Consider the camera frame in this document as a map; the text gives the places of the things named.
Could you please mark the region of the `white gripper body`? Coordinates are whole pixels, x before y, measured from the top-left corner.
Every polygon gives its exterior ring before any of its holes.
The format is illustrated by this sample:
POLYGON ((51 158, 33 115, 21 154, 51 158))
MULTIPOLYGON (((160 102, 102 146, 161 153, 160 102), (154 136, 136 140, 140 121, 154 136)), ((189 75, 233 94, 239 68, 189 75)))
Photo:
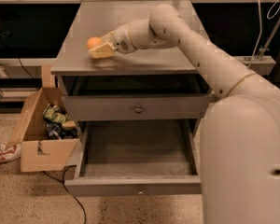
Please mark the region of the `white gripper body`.
POLYGON ((136 51, 130 37, 130 24, 121 25, 113 31, 113 44, 117 52, 121 54, 129 54, 136 51))

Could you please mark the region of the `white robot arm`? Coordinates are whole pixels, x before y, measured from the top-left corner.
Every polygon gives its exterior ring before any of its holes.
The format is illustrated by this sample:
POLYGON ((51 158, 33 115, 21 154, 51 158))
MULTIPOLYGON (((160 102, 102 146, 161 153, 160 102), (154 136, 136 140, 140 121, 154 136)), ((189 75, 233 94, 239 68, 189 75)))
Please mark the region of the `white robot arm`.
POLYGON ((93 58, 179 48, 216 94, 201 126, 204 224, 280 224, 280 89, 169 5, 87 42, 93 58))

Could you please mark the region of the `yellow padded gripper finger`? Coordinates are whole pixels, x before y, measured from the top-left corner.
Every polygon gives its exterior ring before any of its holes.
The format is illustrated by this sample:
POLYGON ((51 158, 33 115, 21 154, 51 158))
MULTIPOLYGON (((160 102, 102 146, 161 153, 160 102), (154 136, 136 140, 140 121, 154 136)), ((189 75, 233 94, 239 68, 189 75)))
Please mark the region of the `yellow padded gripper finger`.
POLYGON ((101 37, 103 43, 113 43, 113 34, 114 32, 110 32, 101 37))
POLYGON ((111 43, 102 43, 88 48, 88 53, 93 59, 103 59, 112 57, 116 48, 111 43))

